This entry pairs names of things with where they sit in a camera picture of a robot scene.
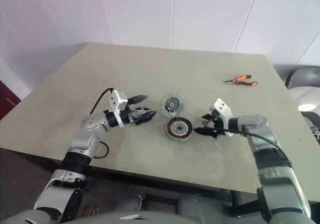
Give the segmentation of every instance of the pliers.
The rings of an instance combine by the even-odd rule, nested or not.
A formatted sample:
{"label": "pliers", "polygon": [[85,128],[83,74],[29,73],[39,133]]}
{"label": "pliers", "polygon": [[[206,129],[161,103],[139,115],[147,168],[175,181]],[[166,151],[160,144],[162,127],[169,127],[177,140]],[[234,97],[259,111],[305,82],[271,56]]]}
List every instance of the pliers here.
{"label": "pliers", "polygon": [[232,80],[226,80],[225,83],[234,83],[236,85],[247,85],[252,87],[255,87],[258,85],[257,81],[252,81],[252,82],[244,81],[245,79],[249,79],[249,78],[251,78],[251,75],[243,75],[243,76],[236,77]]}

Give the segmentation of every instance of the wall seam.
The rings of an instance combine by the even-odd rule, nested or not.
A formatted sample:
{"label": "wall seam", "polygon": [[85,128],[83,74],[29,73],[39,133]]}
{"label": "wall seam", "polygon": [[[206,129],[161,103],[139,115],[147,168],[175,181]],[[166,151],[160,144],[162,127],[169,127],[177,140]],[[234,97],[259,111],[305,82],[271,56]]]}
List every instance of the wall seam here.
{"label": "wall seam", "polygon": [[52,21],[52,23],[53,23],[56,31],[59,33],[59,36],[60,36],[60,38],[62,39],[63,44],[64,44],[65,46],[67,46],[67,42],[66,42],[66,40],[64,39],[64,37],[62,36],[62,34],[61,34],[61,32],[60,32],[60,29],[59,29],[56,21],[54,20],[51,12],[50,12],[50,10],[49,10],[49,8],[48,8],[48,6],[47,6],[47,3],[45,2],[45,0],[42,0],[42,2],[43,2],[43,4],[44,4],[44,6],[45,6],[46,11],[47,11],[48,14],[49,14],[49,17],[50,17],[50,19],[51,19],[51,21]]}
{"label": "wall seam", "polygon": [[301,58],[304,56],[304,54],[307,52],[307,50],[309,49],[309,47],[311,46],[311,44],[315,41],[315,39],[317,38],[317,36],[319,35],[320,30],[317,32],[317,34],[315,35],[315,37],[311,40],[310,44],[306,47],[306,49],[304,50],[304,52],[301,54],[301,56],[299,57],[299,59],[296,61],[296,65],[300,62]]}
{"label": "wall seam", "polygon": [[175,17],[175,0],[172,0],[171,49],[174,48],[174,17]]}
{"label": "wall seam", "polygon": [[109,25],[109,28],[110,28],[110,32],[111,32],[111,37],[112,37],[112,40],[113,40],[113,44],[116,44],[116,39],[115,39],[114,32],[113,32],[113,30],[112,30],[112,23],[111,23],[111,20],[110,20],[110,18],[109,18],[106,1],[105,1],[105,0],[102,0],[102,3],[103,3],[105,15],[106,15],[106,19],[107,19],[107,22],[108,22],[108,25]]}
{"label": "wall seam", "polygon": [[5,16],[5,14],[1,11],[1,15],[3,16],[4,20],[8,23],[8,25],[10,26],[10,28],[12,29],[12,31],[14,32],[14,34],[16,35],[16,37],[19,39],[19,41],[21,42],[21,44],[24,46],[24,48],[29,51],[29,48],[27,48],[27,45],[25,44],[25,42],[22,40],[22,38],[20,37],[20,35],[16,32],[15,28],[11,25],[10,21],[7,19],[7,17]]}
{"label": "wall seam", "polygon": [[234,46],[234,48],[233,48],[233,52],[235,52],[236,49],[237,49],[237,47],[238,47],[240,38],[241,38],[241,36],[242,36],[242,33],[244,32],[244,29],[245,29],[245,26],[246,26],[246,24],[247,24],[247,21],[248,21],[249,15],[250,15],[250,13],[251,13],[251,9],[252,9],[252,7],[253,7],[253,5],[254,5],[254,2],[255,2],[255,0],[252,0],[252,1],[251,1],[251,5],[250,5],[250,7],[249,7],[248,13],[246,14],[244,23],[243,23],[242,28],[241,28],[241,30],[240,30],[240,34],[239,34],[238,39],[237,39],[237,41],[236,41],[236,43],[235,43],[235,46]]}

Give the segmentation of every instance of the black cable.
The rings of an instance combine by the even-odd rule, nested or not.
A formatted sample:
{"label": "black cable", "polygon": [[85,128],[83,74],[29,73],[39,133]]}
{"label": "black cable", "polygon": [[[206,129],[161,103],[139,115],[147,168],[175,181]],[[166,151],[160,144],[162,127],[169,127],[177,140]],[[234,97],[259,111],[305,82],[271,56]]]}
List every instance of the black cable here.
{"label": "black cable", "polygon": [[223,129],[223,128],[209,128],[210,130],[215,130],[215,131],[223,131],[223,132],[228,132],[228,133],[235,133],[235,134],[243,134],[243,135],[247,135],[247,136],[252,136],[252,137],[255,137],[255,138],[259,138],[261,140],[264,140],[266,141],[267,143],[270,143],[271,145],[275,146],[279,152],[281,152],[281,154],[284,156],[284,158],[286,160],[288,160],[290,162],[290,160],[288,159],[287,155],[285,154],[285,152],[282,150],[282,148],[277,144],[275,143],[274,141],[268,139],[268,138],[265,138],[264,136],[262,135],[258,135],[258,134],[254,134],[254,133],[250,133],[250,132],[246,132],[246,131],[242,131],[242,130],[232,130],[232,129]]}
{"label": "black cable", "polygon": [[104,90],[104,92],[101,93],[101,95],[99,96],[98,100],[96,100],[94,106],[92,107],[92,109],[91,109],[91,111],[90,111],[90,113],[89,113],[90,115],[91,115],[92,113],[94,113],[94,111],[95,111],[98,103],[100,102],[101,98],[102,98],[108,91],[110,91],[110,92],[112,93],[113,90],[114,90],[114,88],[108,88],[108,89]]}
{"label": "black cable", "polygon": [[109,154],[109,147],[108,147],[108,145],[107,145],[105,142],[103,142],[102,140],[100,141],[100,143],[105,146],[105,148],[106,148],[106,153],[105,153],[104,155],[102,155],[102,156],[94,156],[94,157],[93,157],[94,159],[102,159],[102,158],[105,158],[105,157]]}

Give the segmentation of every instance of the table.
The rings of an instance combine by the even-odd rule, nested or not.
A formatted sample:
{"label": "table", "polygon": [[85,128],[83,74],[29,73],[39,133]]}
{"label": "table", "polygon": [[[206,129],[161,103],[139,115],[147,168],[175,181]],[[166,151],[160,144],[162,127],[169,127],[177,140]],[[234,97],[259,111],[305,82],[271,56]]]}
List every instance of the table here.
{"label": "table", "polygon": [[[251,74],[257,87],[223,83]],[[158,110],[149,123],[117,127],[102,139],[107,158],[95,167],[209,187],[255,193],[260,186],[247,139],[235,134],[217,140],[193,133],[190,141],[167,138],[160,101],[168,92],[184,97],[180,116],[194,127],[209,106],[223,99],[233,115],[263,115],[293,162],[310,201],[320,201],[320,148],[283,82],[264,55],[170,50],[88,43],[47,78],[0,123],[5,149],[62,160],[81,119],[98,96],[114,87],[126,96],[148,95],[143,105]],[[108,108],[108,97],[98,110]],[[97,156],[104,152],[103,146]]]}

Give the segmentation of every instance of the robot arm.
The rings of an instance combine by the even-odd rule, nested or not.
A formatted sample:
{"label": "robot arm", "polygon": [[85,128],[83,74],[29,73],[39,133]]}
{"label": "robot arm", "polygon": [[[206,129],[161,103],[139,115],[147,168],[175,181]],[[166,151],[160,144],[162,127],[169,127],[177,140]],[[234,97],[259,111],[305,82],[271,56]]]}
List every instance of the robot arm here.
{"label": "robot arm", "polygon": [[32,224],[52,224],[74,220],[82,200],[80,188],[85,184],[90,162],[95,157],[101,137],[116,126],[150,121],[156,111],[146,107],[130,107],[146,98],[145,95],[138,95],[127,99],[124,93],[111,89],[110,110],[93,113],[82,119],[60,168],[53,172],[33,210],[21,212],[3,223],[25,224],[27,221]]}
{"label": "robot arm", "polygon": [[[260,115],[240,116],[229,120],[229,128],[263,136],[278,143],[268,127],[267,119]],[[311,217],[310,206],[306,199],[291,162],[279,148],[269,142],[247,135],[258,169],[261,188],[257,189],[260,212],[269,223],[278,213],[298,213]]]}
{"label": "robot arm", "polygon": [[291,162],[268,127],[267,119],[260,115],[233,118],[230,108],[221,99],[215,102],[210,111],[211,114],[202,117],[205,127],[196,128],[195,131],[214,138],[217,135],[231,136],[230,132],[247,137],[261,183],[261,188],[257,189],[257,197],[262,218],[269,223],[281,213],[283,218],[286,217],[281,219],[282,222],[292,223],[293,219],[296,220],[296,215],[303,215],[307,219],[306,223],[314,223],[310,219],[308,200]]}

